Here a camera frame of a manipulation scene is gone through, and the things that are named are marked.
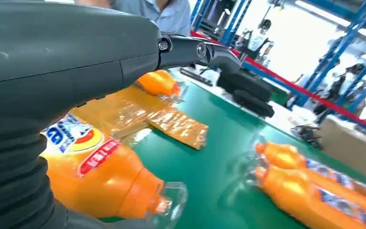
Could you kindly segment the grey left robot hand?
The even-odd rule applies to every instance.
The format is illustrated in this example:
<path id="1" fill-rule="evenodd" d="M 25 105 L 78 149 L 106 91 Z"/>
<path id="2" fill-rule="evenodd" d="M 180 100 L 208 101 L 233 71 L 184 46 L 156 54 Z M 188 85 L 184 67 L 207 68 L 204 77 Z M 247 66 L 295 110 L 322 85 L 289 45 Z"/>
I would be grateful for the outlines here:
<path id="1" fill-rule="evenodd" d="M 227 47 L 160 31 L 142 16 L 0 0 L 0 229 L 152 229 L 143 220 L 107 224 L 55 200 L 41 131 L 145 73 L 192 63 L 241 66 Z"/>

